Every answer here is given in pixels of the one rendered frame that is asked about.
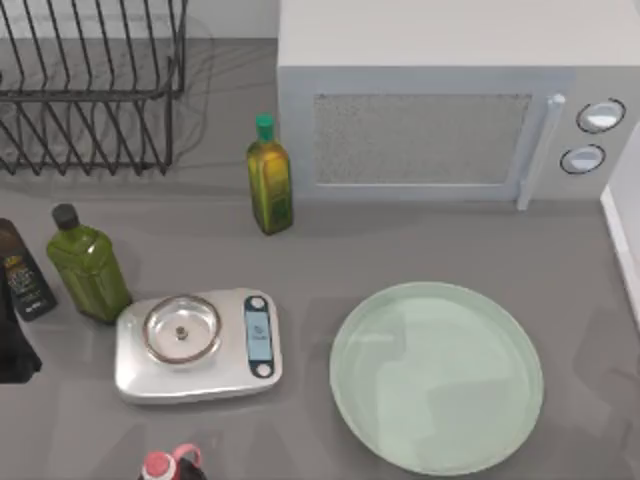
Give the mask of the pale microwave oven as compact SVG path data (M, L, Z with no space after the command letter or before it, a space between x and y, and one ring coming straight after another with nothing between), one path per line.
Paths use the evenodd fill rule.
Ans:
M640 0L281 0L282 66L566 69L574 79L530 203L591 201L640 124ZM580 110L610 98L622 122L581 131ZM590 144L604 163L565 173L562 155Z

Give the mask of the silver kitchen scale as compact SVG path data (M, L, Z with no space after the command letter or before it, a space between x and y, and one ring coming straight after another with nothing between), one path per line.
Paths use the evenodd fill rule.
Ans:
M131 403L245 396L272 388L282 374L278 311L260 290L137 301L116 323L114 382Z

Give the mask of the black bottle with label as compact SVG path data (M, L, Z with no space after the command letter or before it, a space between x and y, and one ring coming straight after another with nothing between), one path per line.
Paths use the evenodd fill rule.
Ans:
M26 322L57 306L57 300L15 225L0 218L0 260L11 290L14 309Z

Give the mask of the green bottle with black cap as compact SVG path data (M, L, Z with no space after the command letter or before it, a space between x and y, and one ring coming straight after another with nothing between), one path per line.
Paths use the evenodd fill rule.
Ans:
M132 303L110 238L80 222L75 207L56 205L52 218L57 232L47 244L47 256L60 275L76 310L111 325Z

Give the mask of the dark bottle with pink cap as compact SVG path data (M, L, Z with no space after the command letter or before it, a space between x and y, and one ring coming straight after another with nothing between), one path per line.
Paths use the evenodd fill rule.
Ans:
M137 480L208 480L201 467L201 450L182 444L172 452L151 451L141 465Z

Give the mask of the pale green plate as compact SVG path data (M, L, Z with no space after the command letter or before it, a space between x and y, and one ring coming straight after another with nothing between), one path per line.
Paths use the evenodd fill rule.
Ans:
M350 431L404 470L454 477L513 455L540 418L545 382L522 325L492 299L410 282L358 304L334 337L329 384Z

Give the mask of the yellow-green bottle with green cap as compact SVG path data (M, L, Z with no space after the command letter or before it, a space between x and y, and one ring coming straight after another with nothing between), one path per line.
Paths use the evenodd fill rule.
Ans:
M246 154L252 212L260 230L274 235L293 225L290 159L276 140L271 114L257 115L255 127L256 139Z

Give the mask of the microwave door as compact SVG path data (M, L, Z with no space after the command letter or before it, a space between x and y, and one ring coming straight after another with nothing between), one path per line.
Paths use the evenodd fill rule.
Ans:
M282 66L295 197L513 201L573 79L543 67Z

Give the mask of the microwave knob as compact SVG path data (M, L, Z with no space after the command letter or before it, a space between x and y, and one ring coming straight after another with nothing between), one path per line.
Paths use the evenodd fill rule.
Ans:
M559 162L569 175L584 175L597 170L605 161L606 152L598 145L587 145L566 151Z
M595 135L615 128L625 115L625 105L610 98L584 106L577 115L576 123L581 131Z

